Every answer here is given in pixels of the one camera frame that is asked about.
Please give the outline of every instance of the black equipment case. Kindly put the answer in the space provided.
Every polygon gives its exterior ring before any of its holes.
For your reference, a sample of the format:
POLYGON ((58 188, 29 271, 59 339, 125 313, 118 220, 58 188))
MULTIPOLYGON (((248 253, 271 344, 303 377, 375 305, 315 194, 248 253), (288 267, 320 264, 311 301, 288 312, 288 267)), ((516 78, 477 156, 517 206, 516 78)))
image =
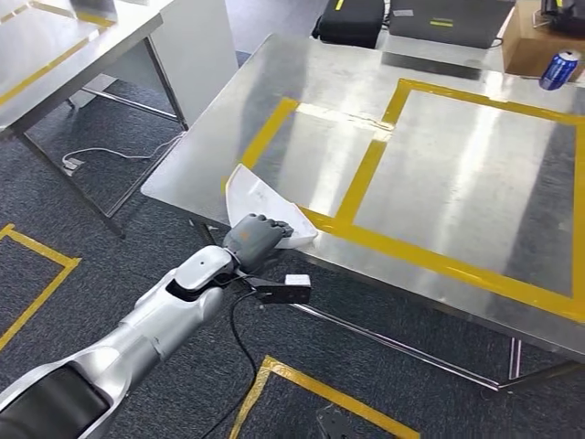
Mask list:
POLYGON ((313 31, 321 41, 375 48, 384 18, 384 0, 329 0, 313 31))

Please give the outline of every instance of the metal table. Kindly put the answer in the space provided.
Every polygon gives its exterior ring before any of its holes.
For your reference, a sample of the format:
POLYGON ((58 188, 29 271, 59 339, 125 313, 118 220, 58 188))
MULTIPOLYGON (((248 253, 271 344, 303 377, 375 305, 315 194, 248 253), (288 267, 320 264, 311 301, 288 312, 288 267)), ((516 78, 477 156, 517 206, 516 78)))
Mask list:
MULTIPOLYGON (((86 205, 119 236, 112 219, 166 153, 104 212, 54 164, 26 131, 136 43, 145 40, 175 114, 140 104, 134 108, 186 122, 148 36, 162 24, 159 12, 172 0, 3 0, 0 5, 0 138, 15 135, 56 171, 86 205)), ((122 103, 133 104, 127 100, 122 103)))
POLYGON ((501 391, 585 359, 583 98, 274 35, 142 191, 226 225, 225 180, 238 162, 253 168, 320 230, 299 249, 308 260, 510 335, 510 380, 296 307, 501 391), (521 339, 572 360, 521 377, 521 339))

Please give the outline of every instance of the robotic arm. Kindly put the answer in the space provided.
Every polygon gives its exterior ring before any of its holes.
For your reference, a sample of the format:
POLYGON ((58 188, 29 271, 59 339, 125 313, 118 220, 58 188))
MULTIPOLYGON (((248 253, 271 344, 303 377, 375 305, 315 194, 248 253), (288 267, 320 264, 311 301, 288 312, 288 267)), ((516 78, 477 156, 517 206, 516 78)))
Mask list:
MULTIPOLYGON (((292 232, 286 223, 263 215, 243 219, 225 236, 223 247, 205 247, 166 274, 107 336, 66 359, 32 369, 0 393, 0 437, 105 435, 126 396, 216 316, 222 302, 222 285, 262 265, 292 232)), ((257 291, 271 291, 273 285, 260 284, 257 291)), ((298 302, 308 300, 307 285, 291 287, 298 302), (305 291, 299 295, 299 288, 305 291)), ((282 294, 276 294, 273 302, 279 298, 282 303, 282 294)))

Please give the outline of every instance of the cardboard box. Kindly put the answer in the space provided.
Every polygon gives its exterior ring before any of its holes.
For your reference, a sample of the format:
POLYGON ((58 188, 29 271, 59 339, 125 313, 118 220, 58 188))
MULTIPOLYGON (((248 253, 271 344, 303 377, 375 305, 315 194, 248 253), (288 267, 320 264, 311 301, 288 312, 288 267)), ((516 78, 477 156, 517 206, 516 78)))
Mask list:
MULTIPOLYGON (((564 36, 547 26, 534 27, 532 14, 540 9, 540 1, 519 0, 516 3, 502 37, 504 71, 540 77, 556 53, 563 50, 577 50, 581 53, 581 59, 585 59, 585 39, 564 36)), ((583 68, 583 62, 580 63, 571 80, 578 78, 583 68)))

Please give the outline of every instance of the white cable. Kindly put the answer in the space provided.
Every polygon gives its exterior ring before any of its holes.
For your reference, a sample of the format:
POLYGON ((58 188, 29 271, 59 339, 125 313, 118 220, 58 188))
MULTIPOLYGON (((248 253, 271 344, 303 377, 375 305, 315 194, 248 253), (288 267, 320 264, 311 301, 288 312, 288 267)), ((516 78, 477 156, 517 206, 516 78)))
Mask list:
POLYGON ((86 149, 78 149, 77 151, 72 151, 70 153, 66 153, 66 155, 64 155, 61 159, 61 161, 62 161, 63 166, 67 167, 67 163, 68 163, 67 160, 69 157, 71 157, 72 155, 80 154, 80 153, 87 153, 88 151, 103 151, 104 153, 110 153, 110 154, 113 154, 113 155, 118 155, 118 157, 127 158, 127 159, 130 159, 130 160, 133 160, 133 159, 135 159, 135 160, 150 160, 152 157, 154 157, 157 152, 158 152, 159 149, 161 149, 161 148, 162 148, 164 146, 167 146, 167 145, 170 145, 170 144, 173 144, 174 145, 175 143, 179 142, 179 140, 182 139, 183 136, 185 136, 185 134, 186 134, 186 132, 182 132, 180 134, 176 135, 175 137, 169 140, 168 142, 164 142, 164 144, 158 145, 151 155, 125 155, 125 154, 120 153, 119 151, 113 151, 113 150, 108 149, 108 148, 86 148, 86 149))

